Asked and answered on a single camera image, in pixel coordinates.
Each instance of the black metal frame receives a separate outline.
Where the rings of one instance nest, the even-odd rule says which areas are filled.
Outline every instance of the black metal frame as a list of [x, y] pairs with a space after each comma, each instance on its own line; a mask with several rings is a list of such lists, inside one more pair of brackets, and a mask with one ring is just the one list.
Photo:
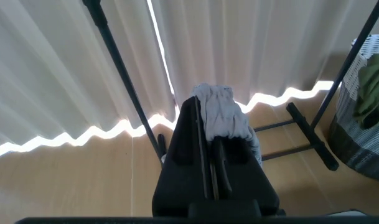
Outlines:
[[[131, 98], [131, 101], [133, 102], [133, 105], [138, 113], [138, 116], [145, 127], [146, 134], [148, 135], [157, 156], [161, 160], [161, 157], [166, 153], [166, 142], [164, 140], [164, 136], [162, 134], [159, 134], [156, 140], [153, 134], [153, 131], [146, 119], [146, 115], [142, 109], [138, 96], [133, 87], [133, 83], [131, 82], [131, 79], [127, 73], [126, 67], [124, 66], [124, 62], [121, 59], [115, 40], [113, 39], [113, 36], [110, 32], [108, 21], [106, 20], [106, 16], [100, 5], [100, 0], [83, 0], [83, 3], [88, 8], [88, 11], [90, 12], [92, 19], [94, 20], [95, 25], [98, 27], [102, 35], [102, 38], [108, 48], [108, 51], [113, 59], [113, 62], [116, 65], [116, 68], [127, 89], [127, 92]], [[343, 63], [342, 68], [340, 69], [339, 74], [337, 75], [337, 78], [334, 80], [332, 88], [329, 90], [328, 94], [323, 100], [321, 107], [319, 108], [311, 125], [308, 124], [305, 117], [296, 108], [294, 103], [289, 103], [286, 109], [289, 112], [289, 114], [292, 116], [291, 120], [255, 128], [255, 131], [258, 132], [258, 131], [264, 131], [271, 128], [277, 128], [277, 127], [284, 126], [287, 124], [296, 123], [300, 127], [301, 131], [304, 133], [308, 141], [310, 142], [309, 145], [300, 146], [294, 149], [288, 149], [287, 151], [277, 152], [274, 154], [263, 156], [263, 161], [285, 156], [288, 154], [305, 151], [308, 149], [315, 149], [328, 169], [337, 170], [337, 168], [339, 167], [339, 163], [335, 160], [334, 156], [325, 147], [325, 143], [321, 141], [321, 139], [319, 139], [314, 129], [316, 125], [318, 124], [319, 120], [321, 119], [322, 115], [324, 114], [327, 106], [329, 105], [335, 92], [337, 91], [340, 85], [340, 82], [343, 80], [344, 75], [347, 73], [348, 69], [350, 68], [353, 60], [357, 56], [361, 46], [363, 45], [364, 41], [368, 37], [370, 31], [372, 30], [378, 18], [379, 18], [379, 0], [376, 3], [375, 7], [373, 8], [372, 13], [369, 15], [369, 18], [366, 21], [361, 32], [359, 33], [359, 36], [357, 40], [355, 41], [353, 47], [351, 48], [350, 53], [347, 55], [347, 58], [345, 59], [345, 62]]]

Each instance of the green garment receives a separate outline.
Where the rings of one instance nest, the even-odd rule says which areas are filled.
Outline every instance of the green garment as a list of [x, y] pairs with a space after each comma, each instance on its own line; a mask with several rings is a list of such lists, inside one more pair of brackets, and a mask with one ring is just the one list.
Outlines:
[[379, 125], [379, 54], [359, 70], [359, 90], [353, 117], [362, 129]]

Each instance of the curtain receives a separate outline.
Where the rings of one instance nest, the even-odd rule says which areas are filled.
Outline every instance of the curtain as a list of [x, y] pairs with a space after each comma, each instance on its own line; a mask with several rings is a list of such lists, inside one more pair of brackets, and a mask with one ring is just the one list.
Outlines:
[[232, 86], [244, 105], [255, 93], [312, 89], [326, 65], [336, 75], [375, 3], [152, 0], [178, 105], [203, 82]]
[[[146, 1], [102, 1], [141, 105], [174, 121], [174, 100]], [[79, 0], [0, 0], [0, 145], [141, 125]]]

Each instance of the floor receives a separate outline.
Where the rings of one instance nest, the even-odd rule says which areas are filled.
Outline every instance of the floor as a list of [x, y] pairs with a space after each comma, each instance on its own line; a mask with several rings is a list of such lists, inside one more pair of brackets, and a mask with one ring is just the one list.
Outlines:
[[[292, 99], [311, 119], [324, 93]], [[258, 104], [253, 127], [284, 121], [284, 105]], [[334, 114], [332, 103], [316, 131], [324, 139]], [[167, 143], [171, 130], [157, 126]], [[258, 133], [263, 154], [306, 144], [295, 124]], [[342, 163], [326, 169], [314, 150], [265, 161], [263, 169], [290, 216], [313, 216], [356, 208], [379, 215], [379, 182]], [[126, 133], [91, 138], [82, 147], [40, 147], [0, 157], [0, 223], [38, 216], [151, 216], [151, 200], [161, 167], [147, 136]]]

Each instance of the laundry basket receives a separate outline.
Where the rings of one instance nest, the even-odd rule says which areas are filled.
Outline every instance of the laundry basket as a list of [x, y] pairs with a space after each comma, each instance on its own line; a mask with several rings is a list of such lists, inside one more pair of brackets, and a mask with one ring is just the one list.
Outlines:
[[328, 142], [333, 153], [355, 171], [379, 180], [379, 126], [361, 129], [353, 118], [358, 95], [358, 71], [379, 53], [379, 34], [369, 35], [345, 74], [330, 125]]

